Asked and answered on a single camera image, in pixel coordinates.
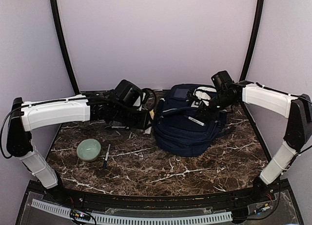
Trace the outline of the black capped white marker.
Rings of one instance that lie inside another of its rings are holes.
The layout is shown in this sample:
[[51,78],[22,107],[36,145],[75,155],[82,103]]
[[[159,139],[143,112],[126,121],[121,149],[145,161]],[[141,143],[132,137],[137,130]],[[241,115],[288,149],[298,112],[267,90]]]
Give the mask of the black capped white marker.
[[191,120],[192,122],[195,122],[198,125],[201,125],[203,127],[205,126],[205,123],[203,123],[203,122],[201,122],[201,121],[199,121],[199,120],[197,120],[197,119],[195,119],[193,117],[190,117],[190,116],[186,116],[186,117],[187,117],[187,119]]

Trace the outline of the navy blue student backpack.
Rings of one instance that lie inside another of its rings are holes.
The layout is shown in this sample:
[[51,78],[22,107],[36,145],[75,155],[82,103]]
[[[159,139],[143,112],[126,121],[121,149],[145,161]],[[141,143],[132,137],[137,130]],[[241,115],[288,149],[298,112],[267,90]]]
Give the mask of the navy blue student backpack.
[[164,151],[183,157],[196,157],[203,154],[212,142],[234,131],[227,126],[227,112],[217,111],[217,119],[203,122],[201,126],[187,119],[195,118],[195,112],[201,104],[208,102],[189,99],[190,89],[200,84],[179,84],[173,86],[160,98],[153,120],[156,144]]

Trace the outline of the pink pencil-shaped eraser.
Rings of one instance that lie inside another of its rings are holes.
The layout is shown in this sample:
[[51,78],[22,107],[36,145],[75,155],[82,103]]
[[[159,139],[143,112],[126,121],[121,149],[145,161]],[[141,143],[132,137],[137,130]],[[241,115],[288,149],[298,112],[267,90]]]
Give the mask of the pink pencil-shaped eraser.
[[152,127],[149,127],[148,129],[145,130],[145,134],[151,134],[152,132]]

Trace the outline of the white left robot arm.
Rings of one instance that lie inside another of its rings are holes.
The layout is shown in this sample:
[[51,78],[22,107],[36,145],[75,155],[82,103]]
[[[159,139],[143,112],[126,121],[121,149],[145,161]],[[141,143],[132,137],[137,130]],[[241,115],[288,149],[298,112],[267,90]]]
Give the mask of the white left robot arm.
[[39,102],[15,98],[11,112],[4,119],[4,123],[8,123],[6,159],[20,159],[44,188],[50,189],[50,196],[64,204],[69,193],[61,187],[60,178],[32,143],[31,131],[56,124],[97,120],[116,121],[129,128],[146,130],[152,118],[150,112],[141,107],[145,97],[143,89],[124,79],[115,89],[105,92]]

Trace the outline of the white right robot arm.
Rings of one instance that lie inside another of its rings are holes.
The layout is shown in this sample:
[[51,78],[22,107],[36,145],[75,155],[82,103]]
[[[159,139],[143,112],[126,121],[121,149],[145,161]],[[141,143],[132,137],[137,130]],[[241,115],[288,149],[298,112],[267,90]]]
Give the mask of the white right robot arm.
[[241,103],[256,120],[256,127],[272,156],[259,174],[265,185],[289,170],[297,156],[307,151],[312,137],[312,98],[269,88],[258,82],[233,81],[227,71],[212,76],[214,88],[200,86],[192,93],[199,101],[197,116],[211,118],[216,111]]

